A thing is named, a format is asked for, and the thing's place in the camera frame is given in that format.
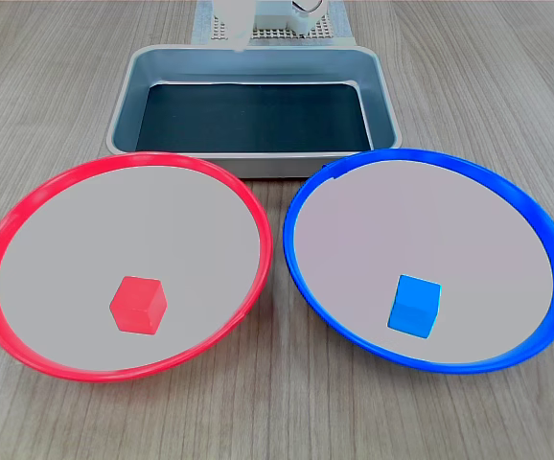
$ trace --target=metal tray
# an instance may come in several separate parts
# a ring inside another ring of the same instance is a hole
[[[365,48],[257,46],[236,53],[206,46],[154,45],[137,51],[130,60],[107,133],[109,150],[114,154],[137,151],[148,95],[154,86],[216,83],[348,84],[358,92],[369,147],[395,148],[401,142],[379,60]],[[241,178],[309,177],[327,163],[358,153],[224,150],[176,153],[212,161]]]

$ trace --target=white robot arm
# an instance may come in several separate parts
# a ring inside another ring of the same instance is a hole
[[[213,0],[226,28],[226,46],[242,51],[254,29],[292,29],[306,35],[328,9],[328,0]]]

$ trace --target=wood grain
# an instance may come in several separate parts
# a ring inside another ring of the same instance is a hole
[[[554,218],[554,2],[352,2],[404,145],[503,174]],[[0,219],[56,173],[108,154],[129,55],[186,43],[193,2],[0,3]],[[404,369],[308,308],[281,250],[300,182],[250,182],[275,260],[258,305],[169,372],[89,385],[0,349],[0,459],[554,459],[554,344],[491,375]]]

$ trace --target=perforated plate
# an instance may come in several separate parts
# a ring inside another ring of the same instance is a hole
[[[298,35],[290,29],[262,29],[254,30],[251,39],[266,39],[266,38],[333,38],[333,25],[331,23],[329,15],[326,13],[319,20],[317,25],[307,34]],[[213,27],[211,30],[212,40],[225,40],[226,39],[226,26],[219,21],[216,17],[213,18]]]

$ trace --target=red cube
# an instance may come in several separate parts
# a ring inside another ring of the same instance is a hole
[[[155,334],[166,311],[162,283],[126,276],[111,302],[111,312],[120,331]]]

